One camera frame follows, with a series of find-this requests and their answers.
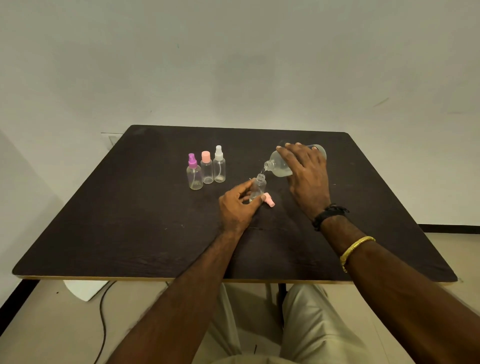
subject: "bottle with purple cap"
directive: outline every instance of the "bottle with purple cap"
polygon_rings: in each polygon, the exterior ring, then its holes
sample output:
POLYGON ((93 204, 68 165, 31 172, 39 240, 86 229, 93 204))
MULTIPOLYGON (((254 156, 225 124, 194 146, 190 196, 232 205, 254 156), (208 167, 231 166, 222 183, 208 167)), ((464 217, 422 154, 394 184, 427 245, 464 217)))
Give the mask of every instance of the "bottle with purple cap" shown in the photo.
POLYGON ((198 165, 195 154, 193 153, 188 155, 187 177, 188 185, 192 190, 200 190, 204 186, 202 169, 198 165))

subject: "pink spray cap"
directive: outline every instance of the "pink spray cap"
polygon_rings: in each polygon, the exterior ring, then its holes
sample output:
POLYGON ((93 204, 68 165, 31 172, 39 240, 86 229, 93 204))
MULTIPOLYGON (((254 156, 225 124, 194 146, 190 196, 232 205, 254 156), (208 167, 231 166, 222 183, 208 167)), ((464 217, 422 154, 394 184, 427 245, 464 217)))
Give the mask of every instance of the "pink spray cap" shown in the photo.
POLYGON ((275 202, 273 202, 272 197, 270 196, 270 194, 269 194, 268 192, 265 192, 264 195, 265 195, 265 197, 266 197, 266 199, 265 199, 264 202, 267 203, 270 207, 275 206, 275 202))
POLYGON ((188 154, 188 166, 193 170, 198 166, 197 160, 195 159, 195 154, 193 153, 188 154))
POLYGON ((210 163, 212 159, 210 158, 210 152, 208 150, 202 152, 202 162, 210 163))

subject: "person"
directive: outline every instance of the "person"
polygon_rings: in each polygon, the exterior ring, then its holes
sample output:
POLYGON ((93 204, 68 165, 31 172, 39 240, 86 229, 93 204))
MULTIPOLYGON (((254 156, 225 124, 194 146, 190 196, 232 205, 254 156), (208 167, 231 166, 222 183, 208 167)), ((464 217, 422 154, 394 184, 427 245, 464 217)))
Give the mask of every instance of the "person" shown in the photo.
MULTIPOLYGON (((293 174, 294 199, 314 220, 331 205, 326 160, 316 149, 277 147, 293 174)), ((210 246, 157 299, 115 349, 119 363, 368 363, 363 342, 343 323, 318 285, 294 285, 285 297, 280 357, 242 355, 222 278, 252 216, 252 181, 219 198, 222 229, 210 246)), ((346 217, 321 222, 320 230, 342 256, 365 234, 346 217)), ((480 318, 441 286, 374 240, 362 242, 345 263, 367 304, 416 363, 478 363, 480 318)))

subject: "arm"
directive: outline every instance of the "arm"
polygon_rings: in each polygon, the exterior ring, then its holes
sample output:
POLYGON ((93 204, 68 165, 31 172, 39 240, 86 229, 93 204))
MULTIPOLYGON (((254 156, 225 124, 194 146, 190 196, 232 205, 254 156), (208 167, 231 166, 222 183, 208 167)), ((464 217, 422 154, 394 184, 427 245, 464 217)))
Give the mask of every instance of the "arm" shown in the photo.
MULTIPOLYGON (((330 204, 325 159, 303 145, 277 149, 293 171, 289 184, 294 198, 313 220, 330 204)), ((343 216, 324 220, 321 230, 338 256, 366 235, 343 216)), ((478 362, 480 317, 438 284, 373 241, 355 249, 346 268, 365 301, 415 362, 478 362)))
POLYGON ((108 360, 118 363, 191 363, 216 304, 223 275, 240 237, 265 196, 250 204, 252 180, 219 198, 222 230, 202 255, 157 299, 108 360))

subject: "table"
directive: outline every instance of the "table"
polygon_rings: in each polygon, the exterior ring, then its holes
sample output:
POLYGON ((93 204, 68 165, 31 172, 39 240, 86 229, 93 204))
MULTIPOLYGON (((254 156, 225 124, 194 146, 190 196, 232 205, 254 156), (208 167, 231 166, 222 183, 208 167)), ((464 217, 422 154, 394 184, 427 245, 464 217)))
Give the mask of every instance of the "table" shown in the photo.
MULTIPOLYGON (((171 280, 215 238, 218 197, 255 177, 276 145, 327 151, 332 201, 386 249, 434 281, 456 276, 351 137, 338 132, 132 125, 13 269, 30 279, 171 280), (193 191, 188 153, 222 145, 227 179, 193 191)), ((242 236, 225 281, 349 281, 288 190, 266 173, 264 204, 242 236)))

